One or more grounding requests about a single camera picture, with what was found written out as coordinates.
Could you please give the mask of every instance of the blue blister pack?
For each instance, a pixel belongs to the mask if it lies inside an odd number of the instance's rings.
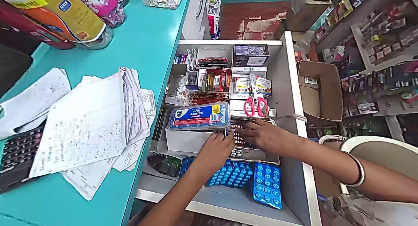
[[[227,160],[225,165],[209,179],[207,186],[243,188],[252,175],[253,170],[248,163]]]
[[[279,167],[256,163],[252,187],[254,200],[281,210],[280,176]]]
[[[190,167],[190,165],[194,161],[194,159],[195,159],[194,157],[185,157],[181,161],[179,179],[185,174],[186,170]]]
[[[170,114],[169,130],[204,130],[227,128],[231,114],[227,102],[175,108]]]

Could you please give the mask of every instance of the finger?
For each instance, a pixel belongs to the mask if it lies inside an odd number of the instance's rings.
[[[257,118],[255,120],[255,123],[260,125],[260,126],[264,126],[264,125],[268,124],[267,122],[263,121],[261,118]]]
[[[216,138],[216,134],[215,134],[215,133],[212,133],[212,134],[209,136],[209,138],[206,140],[206,142],[205,142],[205,143],[207,143],[207,142],[209,142],[209,141],[212,141],[212,140],[215,140],[215,138]]]
[[[235,142],[234,141],[229,143],[228,146],[227,146],[228,153],[231,153],[232,150],[234,149],[234,147],[235,147]]]
[[[234,132],[230,132],[229,135],[222,141],[222,143],[234,142]]]
[[[245,137],[243,137],[243,140],[247,143],[255,144],[255,138],[254,137],[245,136]]]
[[[216,135],[215,141],[216,142],[221,142],[222,139],[224,139],[224,137],[225,137],[224,134],[219,133],[219,134]]]
[[[240,129],[240,128],[235,128],[235,131],[237,133],[240,133],[242,135],[245,136],[256,136],[257,135],[257,131],[256,130],[252,130],[252,129]]]
[[[256,130],[256,129],[260,128],[261,126],[255,124],[254,122],[247,122],[245,124],[245,127],[250,128],[250,129],[253,129],[253,130]]]

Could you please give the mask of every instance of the red floor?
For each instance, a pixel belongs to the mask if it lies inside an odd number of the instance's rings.
[[[274,40],[290,1],[223,3],[221,8],[221,40]]]

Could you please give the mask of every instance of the hand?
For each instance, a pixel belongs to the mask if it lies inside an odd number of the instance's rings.
[[[255,123],[245,124],[246,129],[236,128],[235,132],[243,136],[243,140],[261,148],[264,152],[282,157],[296,158],[303,138],[287,132],[278,126],[264,122],[260,118]]]
[[[197,171],[206,182],[225,162],[235,146],[234,133],[224,139],[223,134],[211,134],[197,154],[189,170]]]

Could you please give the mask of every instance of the pharmacy drawer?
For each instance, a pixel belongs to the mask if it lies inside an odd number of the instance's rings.
[[[180,40],[177,53],[184,53],[186,49],[192,48],[232,49],[234,44],[269,46],[267,78],[272,80],[273,84],[273,95],[268,100],[269,106],[276,108],[277,116],[303,115],[290,32],[285,32],[281,41]],[[303,121],[284,118],[278,121],[278,125],[301,137],[307,137]],[[282,210],[256,203],[246,190],[224,186],[202,188],[187,209],[255,226],[321,226],[312,167],[292,158],[281,157],[280,163]],[[172,180],[142,174],[136,197],[159,202],[174,184],[175,181]]]

